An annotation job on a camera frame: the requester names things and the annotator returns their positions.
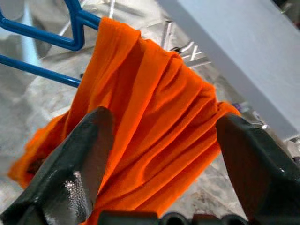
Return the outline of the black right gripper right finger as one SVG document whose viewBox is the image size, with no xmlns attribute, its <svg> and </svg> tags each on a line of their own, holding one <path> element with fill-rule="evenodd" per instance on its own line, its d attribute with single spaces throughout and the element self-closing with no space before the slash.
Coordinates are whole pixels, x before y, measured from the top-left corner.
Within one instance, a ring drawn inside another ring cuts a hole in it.
<svg viewBox="0 0 300 225">
<path fill-rule="evenodd" d="M 228 114 L 216 122 L 227 172 L 251 225 L 300 223 L 300 167 L 263 129 Z"/>
</svg>

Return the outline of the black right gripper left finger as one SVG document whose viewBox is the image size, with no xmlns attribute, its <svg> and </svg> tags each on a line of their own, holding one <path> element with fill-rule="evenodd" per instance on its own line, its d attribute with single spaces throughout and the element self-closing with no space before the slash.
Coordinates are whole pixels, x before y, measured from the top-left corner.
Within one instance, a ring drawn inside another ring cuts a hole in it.
<svg viewBox="0 0 300 225">
<path fill-rule="evenodd" d="M 113 114 L 88 113 L 1 214 L 5 225 L 77 225 L 92 213 L 113 146 Z"/>
</svg>

